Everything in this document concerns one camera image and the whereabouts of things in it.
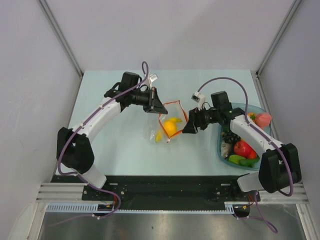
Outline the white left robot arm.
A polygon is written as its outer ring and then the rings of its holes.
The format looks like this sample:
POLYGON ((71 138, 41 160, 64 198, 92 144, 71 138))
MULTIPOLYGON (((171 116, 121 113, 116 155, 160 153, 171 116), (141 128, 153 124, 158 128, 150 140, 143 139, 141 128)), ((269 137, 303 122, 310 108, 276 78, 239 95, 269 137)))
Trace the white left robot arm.
POLYGON ((63 175, 61 165, 72 169, 72 174, 80 176, 94 186, 93 194, 100 200, 110 196, 111 188, 107 177, 94 165, 92 142, 105 125, 130 105, 141 106, 146 113, 168 114, 159 99, 156 74, 141 78, 133 72, 124 72, 117 82, 103 96, 99 106, 83 121, 72 128, 62 127, 57 133, 56 158, 58 172, 63 175))

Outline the yellow toy banana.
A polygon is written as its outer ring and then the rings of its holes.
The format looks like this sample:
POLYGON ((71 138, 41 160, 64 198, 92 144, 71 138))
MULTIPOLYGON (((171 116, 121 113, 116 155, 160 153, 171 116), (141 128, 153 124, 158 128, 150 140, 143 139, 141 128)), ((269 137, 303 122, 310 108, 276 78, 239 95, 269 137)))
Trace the yellow toy banana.
MULTIPOLYGON (((178 117, 172 117, 172 118, 170 118, 170 119, 168 119, 168 120, 174 121, 174 122, 176 123, 176 126, 177 126, 178 123, 181 123, 181 122, 182 122, 182 119, 181 119, 181 118, 178 118, 178 117)), ((165 129, 164 129, 164 123, 163 123, 163 127, 161 127, 161 128, 157 131, 157 133, 156 133, 155 141, 156 141, 156 142, 161 141, 162 138, 163 138, 163 134, 165 134, 165 133, 166 133, 166 131, 165 131, 165 129)))

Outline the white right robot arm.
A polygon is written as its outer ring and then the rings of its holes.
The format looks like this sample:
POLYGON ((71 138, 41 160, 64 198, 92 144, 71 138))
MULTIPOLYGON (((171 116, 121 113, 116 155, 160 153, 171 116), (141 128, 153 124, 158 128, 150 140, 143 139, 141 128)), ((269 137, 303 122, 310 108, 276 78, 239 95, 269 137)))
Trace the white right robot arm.
POLYGON ((203 94, 196 91, 191 98, 198 106, 188 112, 188 122, 182 133, 196 134, 199 129, 205 130, 209 124, 218 123, 243 138, 260 159, 257 173, 238 177, 237 184, 230 188, 235 200, 242 201, 250 191, 281 192, 302 180, 296 146, 284 144, 265 133, 243 109, 232 106, 225 91, 211 94, 213 106, 209 109, 204 107, 206 98, 203 94))

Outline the yellow toy lemon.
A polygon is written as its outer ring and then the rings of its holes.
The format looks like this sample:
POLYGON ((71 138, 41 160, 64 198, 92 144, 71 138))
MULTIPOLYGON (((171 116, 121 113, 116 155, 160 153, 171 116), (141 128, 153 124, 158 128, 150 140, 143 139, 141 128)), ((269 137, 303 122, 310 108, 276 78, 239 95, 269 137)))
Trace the yellow toy lemon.
POLYGON ((172 137, 178 131, 177 124, 172 120, 166 120, 163 123, 163 127, 169 138, 172 137))

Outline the clear orange-zipper zip bag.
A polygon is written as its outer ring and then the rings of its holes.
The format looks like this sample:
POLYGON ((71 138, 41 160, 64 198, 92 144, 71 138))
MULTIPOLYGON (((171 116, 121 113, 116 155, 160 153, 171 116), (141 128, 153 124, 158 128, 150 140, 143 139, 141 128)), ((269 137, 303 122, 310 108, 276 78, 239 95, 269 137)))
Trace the clear orange-zipper zip bag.
POLYGON ((180 100, 165 102, 168 114, 156 113, 147 118, 146 138, 153 143, 170 143, 187 124, 188 116, 180 100))

